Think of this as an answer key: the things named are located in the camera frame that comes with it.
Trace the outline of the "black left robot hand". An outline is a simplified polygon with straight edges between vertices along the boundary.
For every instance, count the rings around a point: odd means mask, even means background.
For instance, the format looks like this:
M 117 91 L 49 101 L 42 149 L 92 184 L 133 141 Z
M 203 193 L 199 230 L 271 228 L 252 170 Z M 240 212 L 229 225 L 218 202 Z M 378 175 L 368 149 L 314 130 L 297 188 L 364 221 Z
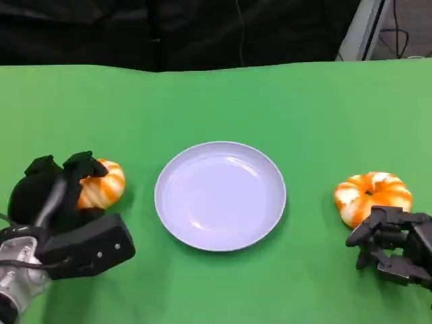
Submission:
M 80 181 L 105 175 L 106 167 L 90 151 L 72 155 L 62 166 L 51 155 L 36 158 L 13 188 L 7 216 L 18 225 L 45 227 L 54 235 L 78 229 L 105 214 L 98 207 L 78 208 Z

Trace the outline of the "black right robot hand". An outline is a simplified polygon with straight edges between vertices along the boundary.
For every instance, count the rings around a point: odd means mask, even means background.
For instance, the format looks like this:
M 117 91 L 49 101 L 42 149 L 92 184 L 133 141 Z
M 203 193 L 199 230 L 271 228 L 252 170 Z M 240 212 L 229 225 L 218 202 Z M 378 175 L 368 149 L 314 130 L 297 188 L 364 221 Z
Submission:
M 359 247 L 356 269 L 369 265 L 385 281 L 431 290 L 431 216 L 401 207 L 374 206 L 346 240 Z

